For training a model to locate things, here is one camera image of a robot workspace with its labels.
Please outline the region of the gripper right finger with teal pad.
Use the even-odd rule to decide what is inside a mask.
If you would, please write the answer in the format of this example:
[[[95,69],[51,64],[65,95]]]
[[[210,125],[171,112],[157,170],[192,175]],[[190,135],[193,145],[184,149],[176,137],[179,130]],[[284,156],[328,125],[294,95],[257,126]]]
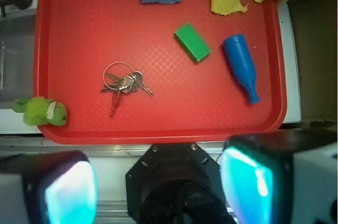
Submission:
[[[240,223],[337,223],[337,133],[317,128],[235,135],[221,184]]]

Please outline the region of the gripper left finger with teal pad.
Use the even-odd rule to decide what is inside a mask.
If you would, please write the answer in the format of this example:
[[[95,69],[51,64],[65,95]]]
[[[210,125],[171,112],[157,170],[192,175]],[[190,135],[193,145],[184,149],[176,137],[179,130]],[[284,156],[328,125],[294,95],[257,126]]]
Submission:
[[[81,151],[1,156],[1,223],[94,223],[97,203]]]

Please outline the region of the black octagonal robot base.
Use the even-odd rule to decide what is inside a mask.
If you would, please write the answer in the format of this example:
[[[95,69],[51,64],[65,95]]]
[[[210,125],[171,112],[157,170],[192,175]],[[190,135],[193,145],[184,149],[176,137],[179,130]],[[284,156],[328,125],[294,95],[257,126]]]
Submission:
[[[153,144],[126,173],[126,197],[136,223],[235,223],[220,165],[193,143]]]

